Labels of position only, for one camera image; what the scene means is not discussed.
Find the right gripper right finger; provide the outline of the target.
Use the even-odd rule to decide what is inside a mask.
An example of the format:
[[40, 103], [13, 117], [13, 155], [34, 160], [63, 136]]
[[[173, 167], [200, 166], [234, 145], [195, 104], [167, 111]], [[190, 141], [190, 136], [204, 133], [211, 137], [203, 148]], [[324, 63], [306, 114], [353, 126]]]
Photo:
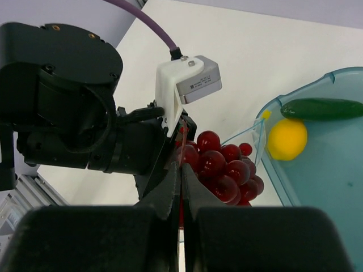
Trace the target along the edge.
[[181, 185], [187, 271], [353, 271], [323, 211], [226, 205], [188, 164]]

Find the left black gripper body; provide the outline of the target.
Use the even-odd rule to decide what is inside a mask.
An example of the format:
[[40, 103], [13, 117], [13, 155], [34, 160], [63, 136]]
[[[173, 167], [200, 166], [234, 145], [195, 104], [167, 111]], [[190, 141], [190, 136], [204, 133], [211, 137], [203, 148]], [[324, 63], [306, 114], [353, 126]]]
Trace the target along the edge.
[[197, 125], [183, 111], [171, 137], [162, 127], [157, 110], [148, 107], [126, 113], [118, 108], [118, 123], [102, 145], [83, 154], [68, 151], [56, 133], [35, 129], [20, 132], [17, 150], [27, 164], [125, 173], [133, 175], [138, 196], [144, 198], [167, 174], [177, 141], [181, 140], [183, 124], [187, 125], [187, 139], [193, 140]]

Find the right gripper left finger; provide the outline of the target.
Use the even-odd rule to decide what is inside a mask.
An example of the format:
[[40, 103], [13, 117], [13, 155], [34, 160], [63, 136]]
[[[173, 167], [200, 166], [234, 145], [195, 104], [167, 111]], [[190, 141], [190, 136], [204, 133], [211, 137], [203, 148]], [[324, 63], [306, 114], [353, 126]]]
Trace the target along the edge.
[[180, 167], [133, 206], [49, 206], [25, 214], [2, 271], [178, 271]]

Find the red grape bunch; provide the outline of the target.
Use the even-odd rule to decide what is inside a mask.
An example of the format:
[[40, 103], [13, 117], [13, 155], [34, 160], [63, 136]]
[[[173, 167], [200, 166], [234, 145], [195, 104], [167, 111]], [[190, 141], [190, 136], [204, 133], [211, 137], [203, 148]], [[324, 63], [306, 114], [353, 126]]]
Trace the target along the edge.
[[256, 160], [251, 157], [253, 151], [246, 142], [222, 144], [219, 135], [210, 130], [195, 141], [176, 142], [177, 159], [189, 164], [214, 196], [232, 206], [249, 206], [264, 191], [264, 182], [256, 174]]

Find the yellow lemon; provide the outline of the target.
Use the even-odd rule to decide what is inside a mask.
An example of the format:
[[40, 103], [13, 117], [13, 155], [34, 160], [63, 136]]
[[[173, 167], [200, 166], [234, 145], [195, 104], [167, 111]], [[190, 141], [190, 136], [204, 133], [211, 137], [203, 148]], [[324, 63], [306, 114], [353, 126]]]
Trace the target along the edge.
[[274, 160], [290, 161], [305, 149], [308, 133], [302, 121], [283, 119], [271, 128], [267, 149]]

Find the green cucumber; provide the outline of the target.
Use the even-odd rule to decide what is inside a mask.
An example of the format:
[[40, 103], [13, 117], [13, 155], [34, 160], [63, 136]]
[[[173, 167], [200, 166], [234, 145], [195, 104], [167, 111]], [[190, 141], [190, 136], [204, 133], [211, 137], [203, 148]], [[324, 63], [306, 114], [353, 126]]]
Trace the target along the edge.
[[304, 121], [340, 121], [362, 117], [362, 103], [346, 99], [304, 98], [280, 108], [285, 118]]

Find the clear zip top bag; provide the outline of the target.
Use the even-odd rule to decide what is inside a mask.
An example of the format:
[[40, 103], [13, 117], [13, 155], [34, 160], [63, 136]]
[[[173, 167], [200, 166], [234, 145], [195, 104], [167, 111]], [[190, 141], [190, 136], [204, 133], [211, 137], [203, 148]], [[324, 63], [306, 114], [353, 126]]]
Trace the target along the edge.
[[246, 129], [236, 131], [227, 140], [222, 142], [222, 145], [234, 144], [239, 146], [241, 143], [247, 143], [252, 147], [251, 153], [247, 156], [256, 166], [262, 165], [265, 149], [267, 146], [267, 128], [266, 124], [272, 112], [265, 110], [253, 122], [252, 126]]

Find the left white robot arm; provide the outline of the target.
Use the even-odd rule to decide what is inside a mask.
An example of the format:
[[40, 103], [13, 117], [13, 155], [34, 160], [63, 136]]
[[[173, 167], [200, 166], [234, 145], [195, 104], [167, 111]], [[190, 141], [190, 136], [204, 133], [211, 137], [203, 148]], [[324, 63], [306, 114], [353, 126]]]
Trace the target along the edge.
[[134, 176], [140, 197], [165, 177], [180, 141], [156, 102], [127, 113], [113, 94], [117, 50], [85, 29], [51, 23], [1, 26], [1, 190], [15, 188], [15, 151], [28, 165]]

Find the teal plastic tray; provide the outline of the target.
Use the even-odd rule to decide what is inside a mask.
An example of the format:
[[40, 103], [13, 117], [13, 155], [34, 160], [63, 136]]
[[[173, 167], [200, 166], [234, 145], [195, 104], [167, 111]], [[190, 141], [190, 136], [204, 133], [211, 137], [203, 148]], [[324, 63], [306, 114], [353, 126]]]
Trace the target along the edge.
[[[268, 102], [260, 112], [271, 113], [265, 121], [269, 133], [282, 119], [280, 108], [294, 99], [321, 97], [362, 101], [362, 68], [349, 67]], [[291, 161], [277, 161], [268, 151], [261, 157], [265, 170], [284, 206], [327, 209], [346, 204], [362, 207], [362, 118], [347, 121], [308, 122], [308, 142]]]

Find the aluminium mounting rail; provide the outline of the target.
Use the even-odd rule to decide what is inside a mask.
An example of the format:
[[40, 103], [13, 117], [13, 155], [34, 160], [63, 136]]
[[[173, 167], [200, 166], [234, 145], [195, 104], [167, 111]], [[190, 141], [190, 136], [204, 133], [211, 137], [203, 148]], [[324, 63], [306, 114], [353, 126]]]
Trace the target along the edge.
[[41, 176], [22, 175], [13, 190], [1, 192], [1, 236], [10, 236], [29, 210], [67, 204], [68, 202]]

